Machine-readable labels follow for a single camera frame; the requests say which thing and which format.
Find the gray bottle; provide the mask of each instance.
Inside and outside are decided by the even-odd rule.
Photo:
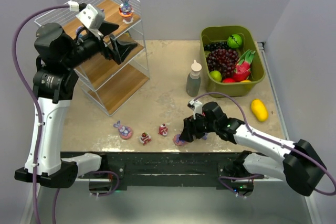
[[[198,91],[200,90],[201,85],[201,76],[200,71],[202,69],[202,65],[197,63],[196,60],[194,60],[194,63],[191,65],[191,72],[188,74],[187,78],[187,85],[185,90],[187,91],[187,94],[191,97],[195,97],[198,95]]]

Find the red grapes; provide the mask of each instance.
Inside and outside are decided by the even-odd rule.
[[[209,72],[218,70],[221,72],[223,78],[231,78],[239,59],[238,52],[235,49],[226,49],[223,47],[214,48],[212,46],[211,49],[212,51],[206,58]]]

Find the table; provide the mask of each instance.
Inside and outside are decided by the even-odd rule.
[[[187,107],[191,97],[185,92],[186,78],[193,60],[199,61],[199,41],[149,40],[148,61],[150,80],[145,83],[112,117],[106,116],[80,88],[75,88],[73,100],[64,126],[62,151],[103,152],[241,152],[248,148],[221,140],[212,133],[207,140],[196,140],[183,147],[174,145],[172,138],[183,128],[183,119],[192,115]],[[199,94],[205,92],[205,81]],[[266,122],[260,123],[249,106],[253,99],[261,99],[269,112]],[[283,138],[281,123],[269,79],[257,84],[251,92],[236,100],[242,105],[249,124],[258,130]],[[216,101],[229,117],[242,119],[238,108],[225,98],[206,96],[203,103]],[[113,125],[118,121],[130,126],[134,135],[122,140]],[[168,125],[168,136],[158,134],[159,125]],[[138,137],[142,132],[152,136],[143,146]]]

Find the yellow mango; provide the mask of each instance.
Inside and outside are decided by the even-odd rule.
[[[263,104],[263,102],[261,102],[259,99],[256,99],[256,100],[252,101],[251,110],[252,110],[252,113],[258,119],[258,121],[264,122],[264,121],[267,120],[267,118],[268,118],[267,109],[266,109],[265,105]]]

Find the olive green bin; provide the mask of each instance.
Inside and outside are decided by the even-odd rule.
[[[236,82],[236,83],[221,83],[211,78],[209,70],[206,64],[206,56],[209,51],[204,51],[204,45],[211,42],[226,41],[232,34],[239,34],[243,39],[243,44],[239,49],[236,49],[239,56],[246,50],[250,49],[256,51],[254,59],[251,64],[251,74],[249,80],[251,82]],[[242,26],[212,26],[203,29],[201,32],[201,48],[200,57],[202,68],[204,71],[204,77],[207,82],[207,92],[221,92],[231,97],[241,97],[247,95],[248,92],[265,77],[265,69],[259,55],[259,51],[256,48],[253,37],[248,29]],[[221,95],[212,95],[213,97],[222,97]]]

